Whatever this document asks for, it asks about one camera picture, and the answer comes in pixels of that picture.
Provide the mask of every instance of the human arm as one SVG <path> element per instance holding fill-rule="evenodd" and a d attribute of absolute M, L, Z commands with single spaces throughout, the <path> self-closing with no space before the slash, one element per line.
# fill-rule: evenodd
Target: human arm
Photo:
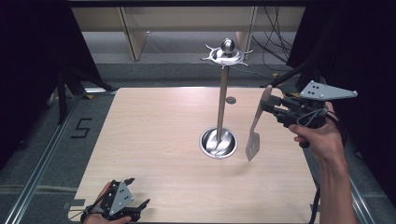
<path fill-rule="evenodd" d="M 327 103 L 330 111 L 332 104 Z M 296 142 L 310 143 L 320 169 L 320 223 L 356 223 L 352 207 L 349 172 L 344 156 L 341 134 L 335 124 L 326 119 L 318 129 L 290 125 L 298 136 Z"/>
<path fill-rule="evenodd" d="M 104 193 L 106 193 L 106 191 L 109 188 L 110 188 L 110 183 L 107 183 L 105 185 L 105 187 L 102 189 L 102 191 L 99 193 L 98 198 L 100 198 L 100 196 L 102 196 Z M 101 214 L 91 214 L 85 218 L 84 224 L 125 224 L 125 223 L 130 222 L 131 220 L 132 219 L 130 217 L 122 217 L 117 220 L 108 221 L 105 218 L 103 218 Z"/>

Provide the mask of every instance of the wooden table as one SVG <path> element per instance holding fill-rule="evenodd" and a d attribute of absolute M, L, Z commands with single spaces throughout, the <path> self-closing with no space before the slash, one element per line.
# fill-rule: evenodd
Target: wooden table
<path fill-rule="evenodd" d="M 199 140 L 217 125 L 219 88 L 118 90 L 75 197 L 85 204 L 71 210 L 92 204 L 108 181 L 134 177 L 130 205 L 151 199 L 139 222 L 307 223 L 316 188 L 294 134 L 264 112 L 261 151 L 246 157 L 262 91 L 228 88 L 236 104 L 226 104 L 223 127 L 238 149 L 215 160 Z"/>

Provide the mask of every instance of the metal base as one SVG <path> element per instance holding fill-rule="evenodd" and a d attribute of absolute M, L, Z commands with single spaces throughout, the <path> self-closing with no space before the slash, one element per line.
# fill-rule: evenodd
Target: metal base
<path fill-rule="evenodd" d="M 212 159 L 225 159 L 232 156 L 238 145 L 235 134 L 227 129 L 222 129 L 219 142 L 216 140 L 216 135 L 217 128 L 206 130 L 200 137 L 201 150 Z"/>

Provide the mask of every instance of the black cloth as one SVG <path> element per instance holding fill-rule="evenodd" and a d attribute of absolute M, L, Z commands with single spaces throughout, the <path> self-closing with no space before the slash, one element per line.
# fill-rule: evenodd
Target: black cloth
<path fill-rule="evenodd" d="M 396 206 L 396 2 L 346 1 L 332 40 L 325 44 L 319 72 L 329 85 L 357 91 L 353 99 L 333 101 L 357 149 Z M 297 66 L 307 59 L 329 19 L 326 9 L 307 10 L 290 55 Z"/>
<path fill-rule="evenodd" d="M 66 66 L 101 81 L 67 4 L 0 1 L 0 169 L 45 108 Z"/>

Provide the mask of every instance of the metal spatula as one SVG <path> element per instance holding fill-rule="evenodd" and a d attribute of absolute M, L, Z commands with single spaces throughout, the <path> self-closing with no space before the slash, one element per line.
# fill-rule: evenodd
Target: metal spatula
<path fill-rule="evenodd" d="M 260 134 L 255 133 L 254 129 L 259 122 L 260 117 L 262 116 L 262 104 L 261 102 L 267 102 L 270 99 L 272 92 L 272 86 L 269 85 L 265 88 L 262 93 L 262 98 L 260 99 L 259 105 L 257 106 L 256 115 L 254 116 L 253 123 L 251 124 L 249 136 L 247 140 L 247 160 L 251 161 L 256 156 L 256 154 L 260 151 Z"/>

